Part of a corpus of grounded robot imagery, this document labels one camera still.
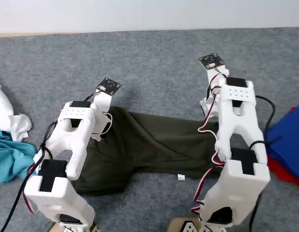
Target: small white label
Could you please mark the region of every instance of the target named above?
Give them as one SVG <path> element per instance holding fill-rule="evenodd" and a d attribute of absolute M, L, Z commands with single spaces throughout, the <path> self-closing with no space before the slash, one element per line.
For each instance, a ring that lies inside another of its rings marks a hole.
<path fill-rule="evenodd" d="M 177 174 L 178 180 L 185 180 L 186 176 L 185 175 L 181 175 L 181 174 Z"/>

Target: blue cloth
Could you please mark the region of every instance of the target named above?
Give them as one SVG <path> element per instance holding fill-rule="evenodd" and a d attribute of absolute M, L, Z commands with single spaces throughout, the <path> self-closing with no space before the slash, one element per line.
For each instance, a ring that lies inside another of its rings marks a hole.
<path fill-rule="evenodd" d="M 291 174 L 299 178 L 299 106 L 268 130 L 270 157 L 278 160 Z"/>
<path fill-rule="evenodd" d="M 13 142 L 9 132 L 0 131 L 0 183 L 15 176 L 25 178 L 35 154 L 34 145 Z"/>

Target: white wall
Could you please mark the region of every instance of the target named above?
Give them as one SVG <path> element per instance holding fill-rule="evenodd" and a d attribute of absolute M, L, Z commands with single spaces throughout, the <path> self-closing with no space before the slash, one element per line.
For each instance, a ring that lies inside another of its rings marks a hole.
<path fill-rule="evenodd" d="M 0 0 L 0 33 L 299 26 L 299 0 Z"/>

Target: gray carpet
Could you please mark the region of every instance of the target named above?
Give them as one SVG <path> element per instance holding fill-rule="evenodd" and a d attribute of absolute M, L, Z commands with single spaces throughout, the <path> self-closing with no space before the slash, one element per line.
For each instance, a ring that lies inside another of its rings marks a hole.
<path fill-rule="evenodd" d="M 132 31 L 0 38 L 0 84 L 15 113 L 27 114 L 38 145 L 65 102 L 82 100 L 109 77 L 123 84 L 113 104 L 149 114 L 202 120 L 199 100 L 208 85 L 198 57 L 217 52 L 231 76 L 254 82 L 256 94 L 277 105 L 274 121 L 299 104 L 299 28 Z M 263 128 L 271 112 L 258 100 Z M 299 231 L 299 188 L 272 180 L 254 231 Z M 206 190 L 215 183 L 209 179 Z M 0 228 L 21 181 L 0 185 Z M 189 216 L 198 180 L 135 174 L 121 194 L 86 197 L 103 232 L 163 232 L 174 217 Z M 31 215 L 23 200 L 9 232 L 43 232 L 50 222 Z M 248 231 L 248 220 L 230 232 Z"/>

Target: olive green cloth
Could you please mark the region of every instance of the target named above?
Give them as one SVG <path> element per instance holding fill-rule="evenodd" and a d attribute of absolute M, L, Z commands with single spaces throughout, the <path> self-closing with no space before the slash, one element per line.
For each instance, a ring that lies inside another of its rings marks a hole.
<path fill-rule="evenodd" d="M 100 142 L 90 139 L 78 180 L 79 193 L 123 191 L 134 172 L 162 172 L 201 178 L 211 167 L 215 139 L 200 134 L 202 122 L 128 112 L 112 106 L 113 124 Z M 218 130 L 218 123 L 206 129 Z"/>

